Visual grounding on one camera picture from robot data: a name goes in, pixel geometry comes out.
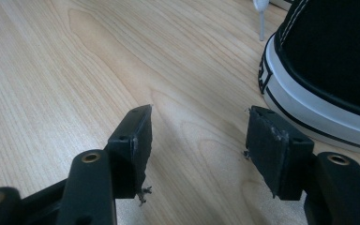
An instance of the white rubber sole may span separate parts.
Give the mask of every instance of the white rubber sole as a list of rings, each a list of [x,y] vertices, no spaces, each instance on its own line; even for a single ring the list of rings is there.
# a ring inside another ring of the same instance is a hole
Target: white rubber sole
[[[274,36],[267,43],[261,69],[263,97],[273,111],[312,138],[360,153],[360,115],[330,104],[296,82],[278,58]]]

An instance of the wood grain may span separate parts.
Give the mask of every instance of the wood grain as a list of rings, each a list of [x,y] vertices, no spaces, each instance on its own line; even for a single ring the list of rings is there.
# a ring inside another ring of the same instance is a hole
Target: wood grain
[[[285,15],[269,6],[265,39]],[[245,109],[265,106],[258,19],[249,0],[1,0],[0,187],[25,197],[66,178],[154,104],[154,193],[117,201],[119,224],[306,224],[241,154]]]

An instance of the wooden table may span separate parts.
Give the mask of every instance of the wooden table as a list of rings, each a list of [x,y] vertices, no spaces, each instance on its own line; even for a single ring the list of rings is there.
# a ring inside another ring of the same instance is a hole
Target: wooden table
[[[265,40],[286,11],[270,6]],[[0,187],[23,197],[154,104],[147,204],[119,224],[306,224],[244,159],[264,42],[250,0],[0,0]],[[360,163],[360,154],[316,142]]]

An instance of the light wood surface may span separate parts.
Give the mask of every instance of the light wood surface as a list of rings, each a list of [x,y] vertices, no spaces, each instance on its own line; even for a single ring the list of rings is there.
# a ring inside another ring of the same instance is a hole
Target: light wood surface
[[[269,6],[265,40],[285,15]],[[66,178],[154,104],[154,193],[117,201],[119,224],[306,224],[242,155],[245,110],[266,106],[258,19],[250,0],[0,0],[0,187],[25,197]]]

